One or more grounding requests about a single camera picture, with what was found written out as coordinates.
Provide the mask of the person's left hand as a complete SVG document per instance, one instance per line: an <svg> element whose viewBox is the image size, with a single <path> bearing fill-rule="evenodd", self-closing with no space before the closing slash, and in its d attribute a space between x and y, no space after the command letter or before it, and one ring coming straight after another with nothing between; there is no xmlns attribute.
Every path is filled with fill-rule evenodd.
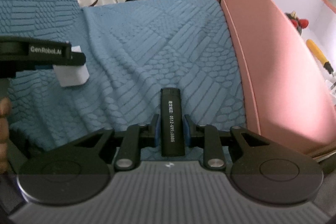
<svg viewBox="0 0 336 224"><path fill-rule="evenodd" d="M9 98L5 97L1 99L1 109L0 109L1 119L0 119L0 173L3 174L7 171L7 147L9 139L9 124L7 117L11 112L11 102Z"/></svg>

